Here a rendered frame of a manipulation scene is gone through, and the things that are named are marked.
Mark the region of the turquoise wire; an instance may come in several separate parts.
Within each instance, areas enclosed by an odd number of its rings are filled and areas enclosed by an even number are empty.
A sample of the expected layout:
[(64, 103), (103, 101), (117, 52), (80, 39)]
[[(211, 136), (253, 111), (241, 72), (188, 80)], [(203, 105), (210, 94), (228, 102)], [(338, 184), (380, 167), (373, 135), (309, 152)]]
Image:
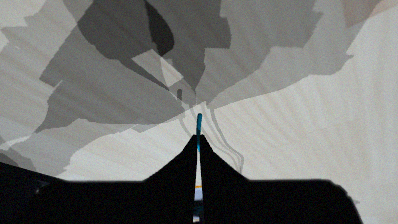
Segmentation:
[[(199, 113), (197, 115), (197, 126), (196, 126), (197, 148), (198, 148), (199, 153), (200, 153), (199, 138), (200, 138), (200, 134), (201, 134), (201, 122), (202, 122), (202, 114)], [(199, 215), (199, 211), (203, 210), (203, 206), (199, 206), (199, 208), (201, 208), (201, 209), (198, 209), (196, 212), (194, 212), (195, 214)]]

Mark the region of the white flat disc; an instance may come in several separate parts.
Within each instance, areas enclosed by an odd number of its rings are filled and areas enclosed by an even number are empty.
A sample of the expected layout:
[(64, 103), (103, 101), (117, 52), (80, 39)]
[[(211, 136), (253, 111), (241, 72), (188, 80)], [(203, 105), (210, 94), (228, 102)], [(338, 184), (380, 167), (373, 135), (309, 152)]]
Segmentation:
[[(194, 201), (198, 201), (198, 200), (203, 200), (202, 187), (195, 188), (195, 199), (194, 199)], [(199, 220), (199, 217), (194, 217), (193, 216), (193, 219)]]

